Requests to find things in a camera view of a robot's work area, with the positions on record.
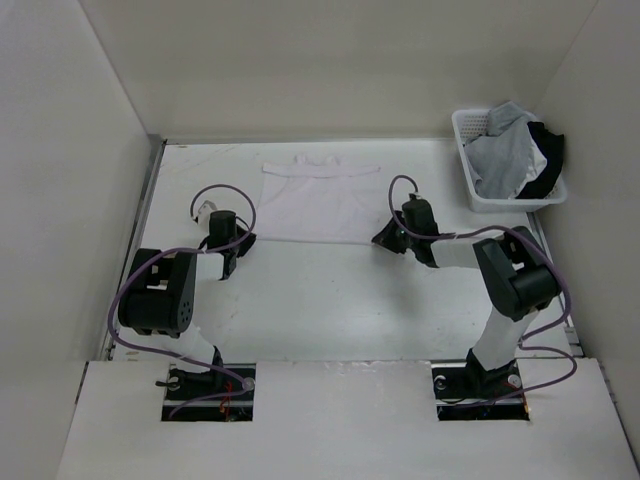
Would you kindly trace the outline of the pale pink tank top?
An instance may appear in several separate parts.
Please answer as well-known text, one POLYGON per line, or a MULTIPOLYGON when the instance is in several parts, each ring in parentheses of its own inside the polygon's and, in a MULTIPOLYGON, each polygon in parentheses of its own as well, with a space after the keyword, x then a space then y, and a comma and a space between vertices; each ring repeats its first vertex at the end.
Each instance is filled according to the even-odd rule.
POLYGON ((255 233, 264 240, 367 245, 387 208, 381 168, 297 156, 265 163, 255 233))

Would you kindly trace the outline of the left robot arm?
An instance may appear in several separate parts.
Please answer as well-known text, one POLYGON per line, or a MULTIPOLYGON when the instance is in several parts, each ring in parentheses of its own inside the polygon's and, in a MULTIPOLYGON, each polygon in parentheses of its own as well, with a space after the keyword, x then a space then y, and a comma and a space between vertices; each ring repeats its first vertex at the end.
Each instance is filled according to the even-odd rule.
POLYGON ((246 222, 231 210, 214 210, 195 219, 207 228, 198 247, 136 251, 110 307, 108 329, 113 341, 128 350, 162 355, 190 368, 190 386, 210 399, 223 390, 224 374, 233 373, 193 320, 198 262, 213 257, 214 279, 229 279, 237 260, 256 242, 256 219, 246 222))

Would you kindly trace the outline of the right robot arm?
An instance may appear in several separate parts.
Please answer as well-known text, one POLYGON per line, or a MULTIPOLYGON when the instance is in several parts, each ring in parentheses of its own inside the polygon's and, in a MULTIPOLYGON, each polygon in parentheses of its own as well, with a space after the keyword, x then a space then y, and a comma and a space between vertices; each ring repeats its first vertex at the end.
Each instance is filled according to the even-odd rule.
POLYGON ((480 272, 492 310, 463 373, 466 388, 475 395, 487 395, 499 385, 500 373, 515 361, 518 342, 532 320, 560 293, 528 228, 506 228, 486 238, 442 235, 429 202, 414 195, 393 212, 372 243, 395 254, 411 251, 430 268, 480 272))

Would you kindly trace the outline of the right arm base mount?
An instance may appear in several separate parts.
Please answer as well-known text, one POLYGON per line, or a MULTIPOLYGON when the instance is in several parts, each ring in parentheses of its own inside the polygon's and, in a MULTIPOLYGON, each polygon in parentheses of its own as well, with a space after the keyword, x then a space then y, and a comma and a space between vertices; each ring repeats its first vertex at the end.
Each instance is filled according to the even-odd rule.
POLYGON ((478 384, 463 363, 431 367, 436 413, 441 421, 528 421, 523 393, 501 397, 523 388, 516 362, 478 384))

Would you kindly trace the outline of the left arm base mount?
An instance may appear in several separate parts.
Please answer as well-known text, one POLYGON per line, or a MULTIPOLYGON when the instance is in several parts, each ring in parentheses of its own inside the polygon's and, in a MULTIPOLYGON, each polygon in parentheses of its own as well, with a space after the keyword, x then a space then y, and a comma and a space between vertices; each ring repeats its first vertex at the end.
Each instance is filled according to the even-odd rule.
POLYGON ((233 423, 253 420, 255 364, 229 365, 233 376, 172 367, 156 386, 164 393, 163 422, 233 423))

